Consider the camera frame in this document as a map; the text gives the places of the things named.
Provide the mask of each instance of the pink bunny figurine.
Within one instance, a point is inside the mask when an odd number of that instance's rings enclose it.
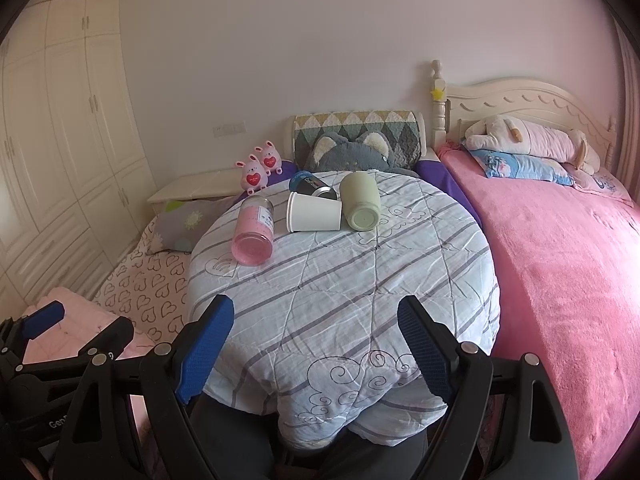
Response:
[[[273,142],[267,140],[267,143],[263,148],[256,146],[255,151],[258,152],[258,158],[260,163],[267,171],[267,175],[271,174],[271,171],[275,170],[276,174],[282,174],[282,159]]]
[[[236,162],[238,168],[242,168],[242,180],[240,186],[246,191],[247,194],[252,195],[258,189],[265,189],[267,187],[268,172],[264,171],[264,168],[260,164],[260,161],[252,153],[249,155],[249,162]]]

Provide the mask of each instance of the pink blanket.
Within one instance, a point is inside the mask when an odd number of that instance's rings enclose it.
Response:
[[[443,163],[480,215],[500,285],[493,355],[542,359],[582,480],[604,469],[640,410],[640,208],[568,186]]]

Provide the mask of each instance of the bedpost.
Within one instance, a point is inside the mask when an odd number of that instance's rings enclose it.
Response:
[[[616,141],[618,140],[618,133],[616,131],[616,118],[612,115],[609,117],[609,128],[608,132],[611,134],[611,137],[614,139],[609,143],[609,147],[607,148],[607,155],[604,158],[604,167],[607,168],[611,173],[613,173],[613,156],[616,151]]]
[[[442,63],[439,59],[435,59],[431,64],[433,66],[433,111],[431,113],[431,147],[435,152],[444,144],[447,138],[447,84],[442,78]]]

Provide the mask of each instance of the glass jar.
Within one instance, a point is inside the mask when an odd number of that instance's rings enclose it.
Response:
[[[273,253],[273,204],[264,197],[244,199],[231,242],[231,254],[238,263],[254,267]]]

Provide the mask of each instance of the plush toy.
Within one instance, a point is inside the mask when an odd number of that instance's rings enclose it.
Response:
[[[573,164],[593,174],[600,169],[600,157],[580,130],[567,133],[507,115],[478,121],[465,133],[465,147],[513,155],[532,155]]]
[[[269,181],[267,172],[260,164],[260,161],[252,153],[248,162],[236,162],[238,168],[242,168],[242,180],[240,186],[247,194],[252,195],[259,189],[265,189]]]
[[[263,168],[267,171],[267,175],[271,174],[271,171],[276,172],[276,174],[282,174],[282,159],[280,158],[280,154],[276,147],[270,140],[267,140],[266,144],[261,148],[260,146],[256,146],[254,148],[256,152],[258,152],[258,159],[262,164]]]
[[[386,137],[380,132],[360,134],[356,140],[327,132],[316,140],[306,160],[305,169],[320,171],[367,171],[407,174],[418,177],[411,170],[394,166],[394,152]]]

